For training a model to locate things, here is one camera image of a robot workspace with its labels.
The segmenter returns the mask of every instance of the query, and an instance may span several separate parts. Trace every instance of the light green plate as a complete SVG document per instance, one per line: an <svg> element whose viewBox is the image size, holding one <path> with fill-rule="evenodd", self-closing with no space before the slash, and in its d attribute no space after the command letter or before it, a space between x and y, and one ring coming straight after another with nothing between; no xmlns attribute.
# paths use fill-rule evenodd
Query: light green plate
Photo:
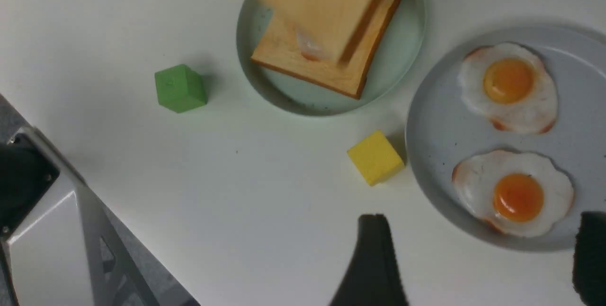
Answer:
<svg viewBox="0 0 606 306"><path fill-rule="evenodd" d="M361 99L262 68L250 57L273 16L257 0L245 0L238 19L236 46L249 82L271 104L304 116L334 116L368 105L404 77L419 53L426 31L426 1L402 0L377 49Z"/></svg>

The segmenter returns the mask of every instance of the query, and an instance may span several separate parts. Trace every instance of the egg white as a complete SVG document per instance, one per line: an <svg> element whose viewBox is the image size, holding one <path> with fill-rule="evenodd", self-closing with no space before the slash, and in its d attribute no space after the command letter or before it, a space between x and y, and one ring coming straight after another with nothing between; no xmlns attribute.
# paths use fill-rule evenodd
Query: egg white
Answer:
<svg viewBox="0 0 606 306"><path fill-rule="evenodd" d="M536 73L532 91L516 103L501 104L491 100L484 90L486 70L505 58L519 58ZM545 133L558 116L558 93L541 59L513 43L500 43L476 49L463 60L458 77L463 89L461 99L469 110L485 116L499 128L521 134Z"/></svg>
<svg viewBox="0 0 606 306"><path fill-rule="evenodd" d="M531 175L543 188L543 208L528 222L512 222L493 206L494 187L509 174ZM452 181L463 206L474 217L502 233L520 237L546 234L563 219L574 200L569 177L554 168L552 161L535 153L496 150L465 159L453 170Z"/></svg>

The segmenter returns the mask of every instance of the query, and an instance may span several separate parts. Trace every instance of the yellow cube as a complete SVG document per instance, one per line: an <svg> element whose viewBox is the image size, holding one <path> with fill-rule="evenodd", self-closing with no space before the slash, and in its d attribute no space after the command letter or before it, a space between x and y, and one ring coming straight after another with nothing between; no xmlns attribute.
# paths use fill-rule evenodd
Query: yellow cube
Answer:
<svg viewBox="0 0 606 306"><path fill-rule="evenodd" d="M381 131L353 146L347 154L371 187L386 181L404 168L404 162Z"/></svg>

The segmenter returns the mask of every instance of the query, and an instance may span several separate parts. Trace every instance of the white table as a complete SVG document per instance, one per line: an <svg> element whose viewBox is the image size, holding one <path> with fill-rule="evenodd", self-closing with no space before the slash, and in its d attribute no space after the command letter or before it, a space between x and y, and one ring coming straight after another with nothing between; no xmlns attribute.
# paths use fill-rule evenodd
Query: white table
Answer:
<svg viewBox="0 0 606 306"><path fill-rule="evenodd" d="M450 48L519 21L606 32L604 0L428 0L407 78L342 117L294 116L236 57L243 0L0 0L0 92L202 305L326 305L362 213L385 213L413 306L573 306L572 252L479 242L426 200L410 169L368 187L346 150L403 134L420 80ZM153 73L212 71L206 107L177 115Z"/></svg>

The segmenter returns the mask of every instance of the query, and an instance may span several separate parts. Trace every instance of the gray plate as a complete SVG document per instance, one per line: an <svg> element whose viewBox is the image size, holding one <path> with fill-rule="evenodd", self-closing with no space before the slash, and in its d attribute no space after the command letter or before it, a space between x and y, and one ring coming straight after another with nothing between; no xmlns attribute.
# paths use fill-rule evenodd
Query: gray plate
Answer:
<svg viewBox="0 0 606 306"><path fill-rule="evenodd" d="M496 131L467 110L457 75L463 57L481 45L510 41L543 60L558 89L558 121L543 135ZM606 47L575 30L524 26L484 34L449 52L416 92L406 130L409 160L425 195L448 220L497 246L531 252L572 248L580 214L606 211ZM496 234L463 209L451 183L457 163L477 153L506 148L550 157L573 182L567 217L546 235L522 239Z"/></svg>
<svg viewBox="0 0 606 306"><path fill-rule="evenodd" d="M334 116L383 96L412 66L426 30L425 0L402 0L374 54L362 97L357 100L252 63L250 57L272 16L272 10L259 1L244 1L236 35L240 64L264 99L303 116Z"/></svg>

